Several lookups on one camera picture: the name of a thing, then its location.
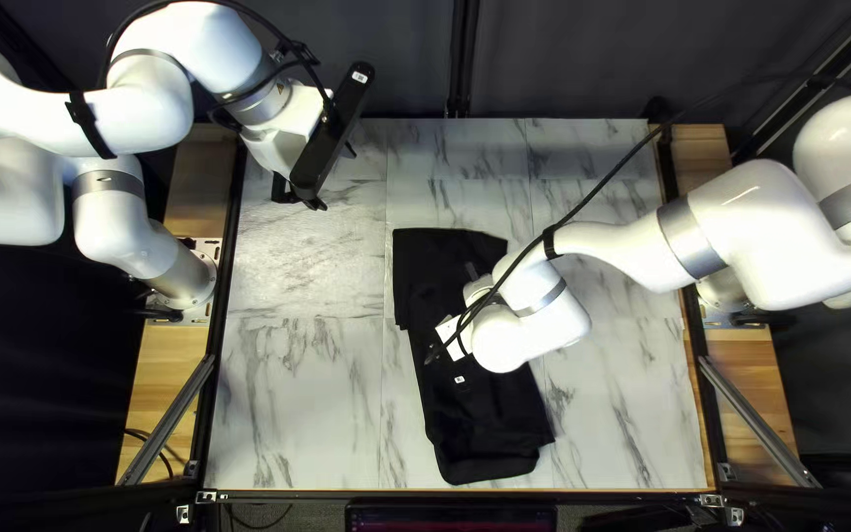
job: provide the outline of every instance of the metal bracket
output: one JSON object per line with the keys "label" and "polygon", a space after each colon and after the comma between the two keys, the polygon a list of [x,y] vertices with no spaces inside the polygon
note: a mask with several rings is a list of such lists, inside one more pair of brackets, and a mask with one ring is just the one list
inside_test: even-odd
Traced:
{"label": "metal bracket", "polygon": [[176,398],[173,399],[172,404],[166,409],[160,422],[156,424],[156,428],[153,429],[147,441],[140,447],[140,451],[136,453],[131,465],[127,466],[127,470],[120,477],[120,482],[117,483],[118,486],[140,484],[143,481],[143,477],[147,476],[147,471],[153,465],[156,456],[160,453],[163,445],[166,444],[173,430],[176,429],[176,425],[183,418],[183,414],[189,408],[192,400],[195,399],[199,390],[202,389],[202,386],[209,378],[209,374],[212,373],[215,362],[215,355],[206,355],[199,361],[192,375],[189,376],[189,379],[183,384],[183,388],[176,394]]}
{"label": "metal bracket", "polygon": [[744,524],[744,508],[727,507],[724,509],[724,517],[727,526],[741,526]]}
{"label": "metal bracket", "polygon": [[783,467],[786,474],[793,478],[800,488],[822,488],[813,478],[810,470],[800,462],[796,454],[793,454],[767,421],[764,421],[764,418],[757,413],[744,394],[740,393],[740,390],[715,368],[708,357],[698,357],[698,368],[701,369],[705,379],[711,382],[718,393],[731,404],[744,423],[750,427],[757,441],[774,458],[774,462]]}
{"label": "metal bracket", "polygon": [[216,502],[216,492],[215,491],[197,491],[196,492],[196,504],[211,504]]}
{"label": "metal bracket", "polygon": [[718,478],[722,482],[734,482],[738,480],[738,476],[734,474],[734,468],[727,462],[718,463]]}
{"label": "metal bracket", "polygon": [[698,504],[706,508],[724,508],[724,498],[717,493],[702,493],[698,496]]}
{"label": "metal bracket", "polygon": [[[222,258],[222,238],[207,238],[202,236],[190,236],[189,238],[180,238],[180,240],[192,240],[189,247],[193,252],[204,260],[212,260],[216,265],[216,270],[219,270],[219,260]],[[147,308],[163,308],[169,310],[166,305],[166,298],[161,294],[154,293],[147,297]],[[212,321],[212,296],[208,301],[204,301],[192,308],[183,309],[183,320],[172,322],[166,319],[149,318],[148,324],[154,326],[165,327],[208,327]]]}
{"label": "metal bracket", "polygon": [[189,504],[176,506],[176,523],[180,525],[189,525]]}
{"label": "metal bracket", "polygon": [[186,476],[186,477],[189,477],[189,478],[195,478],[197,472],[198,472],[198,460],[187,461],[185,467],[183,467],[183,476]]}

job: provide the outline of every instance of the black strap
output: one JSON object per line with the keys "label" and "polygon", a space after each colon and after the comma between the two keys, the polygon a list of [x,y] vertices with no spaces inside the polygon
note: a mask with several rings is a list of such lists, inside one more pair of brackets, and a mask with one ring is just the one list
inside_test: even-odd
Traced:
{"label": "black strap", "polygon": [[91,111],[91,106],[84,101],[84,93],[81,91],[72,91],[69,96],[71,97],[71,101],[65,101],[68,115],[71,115],[74,123],[80,126],[80,130],[84,132],[84,136],[91,143],[91,147],[94,148],[94,151],[98,153],[101,159],[116,159],[117,156],[107,147],[104,137],[100,136],[98,127],[95,126],[98,119],[94,116],[94,112]]}
{"label": "black strap", "polygon": [[563,257],[557,253],[556,250],[553,249],[553,233],[557,230],[557,227],[551,225],[547,229],[544,230],[544,255],[547,256],[547,260],[554,260],[558,257]]}

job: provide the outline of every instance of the white marble surface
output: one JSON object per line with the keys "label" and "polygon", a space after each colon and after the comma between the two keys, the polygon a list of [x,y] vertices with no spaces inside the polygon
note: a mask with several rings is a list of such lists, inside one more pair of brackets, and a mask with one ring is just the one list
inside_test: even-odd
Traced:
{"label": "white marble surface", "polygon": [[[246,178],[206,486],[452,489],[424,430],[406,333],[393,321],[395,228],[484,231],[517,249],[559,219],[646,132],[640,120],[364,120],[326,213]],[[660,203],[640,153],[577,217],[632,222]],[[594,317],[533,361],[557,441],[530,474],[456,488],[703,488],[676,294],[597,260],[555,261]]]}
{"label": "white marble surface", "polygon": [[206,484],[377,488],[383,322],[229,316]]}
{"label": "white marble surface", "polygon": [[326,211],[271,202],[271,172],[249,159],[231,272],[229,310],[271,316],[383,314],[385,154],[358,142],[321,198]]}

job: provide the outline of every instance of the folded black shirt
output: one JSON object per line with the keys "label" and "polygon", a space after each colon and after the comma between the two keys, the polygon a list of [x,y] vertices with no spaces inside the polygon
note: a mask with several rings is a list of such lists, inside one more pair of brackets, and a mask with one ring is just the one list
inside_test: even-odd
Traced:
{"label": "folded black shirt", "polygon": [[393,232],[393,300],[396,324],[408,331],[425,414],[425,433],[439,471],[453,485],[507,478],[533,471],[538,448],[553,442],[540,391],[527,364],[493,373],[473,357],[452,362],[446,353],[424,362],[446,316],[465,310],[461,289],[491,272],[508,244],[458,229]]}

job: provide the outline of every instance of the wooden surface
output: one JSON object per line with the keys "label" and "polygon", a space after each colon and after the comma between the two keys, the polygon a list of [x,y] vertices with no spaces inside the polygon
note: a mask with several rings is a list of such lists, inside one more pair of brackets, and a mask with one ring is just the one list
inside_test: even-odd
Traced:
{"label": "wooden surface", "polygon": [[[234,157],[234,133],[218,126],[196,125],[180,143],[164,220],[173,235],[222,236]],[[152,432],[205,354],[208,337],[208,327],[164,327],[150,323],[144,327],[127,428]],[[193,401],[164,450],[177,476],[183,472],[184,460],[189,456],[195,412]],[[142,445],[139,439],[124,436],[117,464],[118,479]],[[166,478],[166,468],[157,458],[144,482]]]}
{"label": "wooden surface", "polygon": [[[684,195],[731,168],[724,127],[720,125],[682,125],[672,131],[672,159],[679,191]],[[738,387],[751,405],[795,453],[796,442],[786,407],[786,396],[777,367],[774,342],[769,330],[706,330],[708,354],[721,373]],[[701,416],[698,382],[693,370],[691,344],[685,331],[695,403]],[[739,480],[792,485],[792,480],[774,464],[747,425],[729,404],[719,398],[721,429],[728,462]],[[705,448],[705,471],[713,486],[711,464],[708,463],[707,440],[702,427]]]}

